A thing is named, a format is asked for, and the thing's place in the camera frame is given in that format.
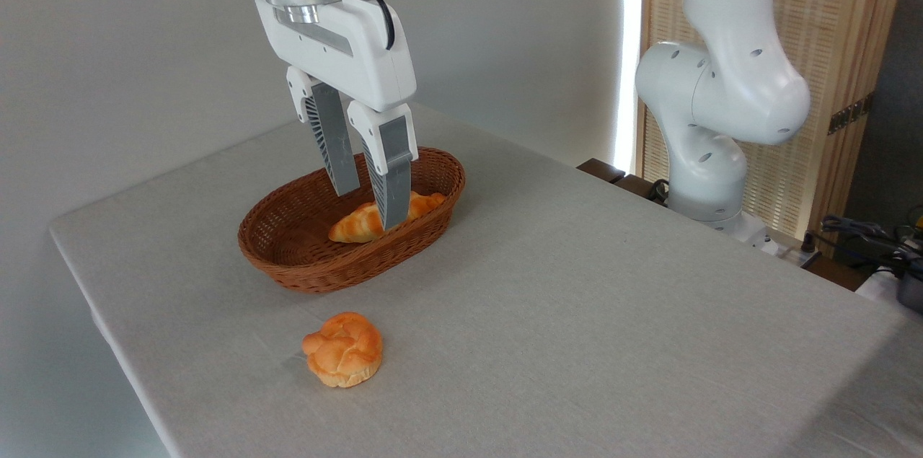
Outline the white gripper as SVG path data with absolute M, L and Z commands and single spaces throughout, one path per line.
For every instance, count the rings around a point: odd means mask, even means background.
M 322 5 L 314 24 L 291 23 L 281 9 L 254 2 L 271 48 L 289 64 L 286 81 L 296 115 L 310 127 L 336 194 L 360 186 L 340 91 L 354 99 L 347 115 L 363 142 L 382 227 L 387 232 L 402 224 L 409 216 L 411 165 L 419 158 L 405 102 L 415 96 L 418 78 L 397 12 L 389 8 L 394 43 L 387 48 L 384 15 L 375 1 Z

